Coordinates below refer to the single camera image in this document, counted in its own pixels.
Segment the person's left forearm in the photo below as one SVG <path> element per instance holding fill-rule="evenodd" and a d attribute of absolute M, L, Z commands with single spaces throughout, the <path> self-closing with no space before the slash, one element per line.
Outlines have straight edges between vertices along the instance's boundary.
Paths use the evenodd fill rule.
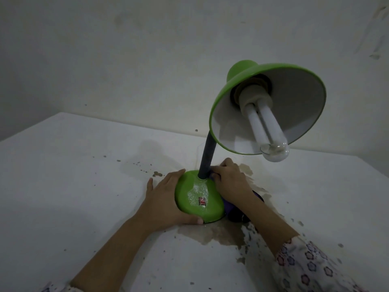
<path fill-rule="evenodd" d="M 139 248 L 153 232 L 137 218 L 126 221 L 71 280 L 82 292 L 119 292 Z"/>

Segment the white floral sleeve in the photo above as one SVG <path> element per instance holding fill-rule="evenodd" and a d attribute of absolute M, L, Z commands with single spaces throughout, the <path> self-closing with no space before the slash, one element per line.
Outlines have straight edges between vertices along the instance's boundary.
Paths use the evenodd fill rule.
<path fill-rule="evenodd" d="M 84 292 L 81 289 L 78 289 L 70 283 L 55 283 L 48 282 L 42 288 L 36 290 L 35 292 Z"/>
<path fill-rule="evenodd" d="M 303 236 L 282 245 L 271 274 L 280 292 L 368 292 Z"/>

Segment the person's left hand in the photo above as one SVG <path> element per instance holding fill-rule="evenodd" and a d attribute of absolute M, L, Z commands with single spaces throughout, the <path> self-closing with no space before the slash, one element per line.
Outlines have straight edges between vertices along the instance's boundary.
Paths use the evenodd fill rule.
<path fill-rule="evenodd" d="M 168 173 L 154 186 L 152 193 L 147 195 L 146 191 L 144 201 L 134 215 L 135 221 L 140 224 L 145 234 L 150 235 L 179 225 L 178 216 L 187 214 L 182 212 L 175 202 L 175 188 L 185 171 L 181 169 Z"/>

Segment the purple cloth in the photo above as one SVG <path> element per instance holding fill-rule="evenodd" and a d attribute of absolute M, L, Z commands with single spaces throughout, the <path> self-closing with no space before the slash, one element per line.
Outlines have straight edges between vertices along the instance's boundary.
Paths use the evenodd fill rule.
<path fill-rule="evenodd" d="M 255 191 L 253 191 L 253 193 L 255 194 L 256 197 L 258 197 L 261 201 L 264 202 L 264 200 L 261 198 L 260 195 L 258 195 Z M 229 203 L 228 201 L 226 201 L 223 198 L 222 198 L 222 200 L 223 200 L 223 203 L 224 203 L 226 216 L 227 216 L 227 218 L 230 221 L 232 221 L 232 222 L 240 222 L 240 223 L 251 222 L 251 220 L 239 208 L 237 208 L 236 206 L 234 206 L 233 204 Z"/>

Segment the person's right hand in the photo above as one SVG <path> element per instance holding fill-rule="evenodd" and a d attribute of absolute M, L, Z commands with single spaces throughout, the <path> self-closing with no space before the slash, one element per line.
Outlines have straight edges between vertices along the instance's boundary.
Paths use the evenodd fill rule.
<path fill-rule="evenodd" d="M 255 198 L 250 185 L 246 180 L 246 176 L 239 169 L 236 164 L 236 177 L 233 183 L 229 186 L 217 186 L 217 191 L 220 193 L 223 199 L 233 204 L 240 210 L 244 210 L 245 206 L 252 198 Z"/>

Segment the white fluorescent light bulb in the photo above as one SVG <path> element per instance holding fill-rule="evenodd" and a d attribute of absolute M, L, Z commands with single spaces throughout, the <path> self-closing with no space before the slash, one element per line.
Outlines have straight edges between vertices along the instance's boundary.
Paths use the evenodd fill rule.
<path fill-rule="evenodd" d="M 273 102 L 265 88 L 254 84 L 244 87 L 238 103 L 263 157 L 275 163 L 285 160 L 289 156 L 288 141 L 271 111 Z"/>

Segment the person's right forearm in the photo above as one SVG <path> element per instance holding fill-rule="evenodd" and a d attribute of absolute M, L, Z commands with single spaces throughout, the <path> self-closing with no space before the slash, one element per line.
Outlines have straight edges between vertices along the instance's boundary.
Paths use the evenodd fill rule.
<path fill-rule="evenodd" d="M 238 208 L 251 220 L 274 256 L 284 243 L 299 236 L 296 230 L 258 197 L 249 195 L 240 202 Z"/>

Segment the green desk lamp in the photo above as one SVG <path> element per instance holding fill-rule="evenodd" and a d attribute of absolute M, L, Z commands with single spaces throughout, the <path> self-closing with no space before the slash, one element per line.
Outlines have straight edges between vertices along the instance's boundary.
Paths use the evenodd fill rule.
<path fill-rule="evenodd" d="M 235 63 L 211 107 L 210 130 L 199 169 L 186 171 L 175 189 L 178 208 L 201 217 L 204 223 L 216 222 L 226 216 L 222 197 L 210 178 L 216 146 L 239 155 L 262 155 L 238 103 L 242 89 L 252 84 L 264 87 L 270 95 L 271 111 L 288 145 L 314 126 L 326 103 L 326 87 L 311 70 L 288 63 L 258 64 L 252 60 Z"/>

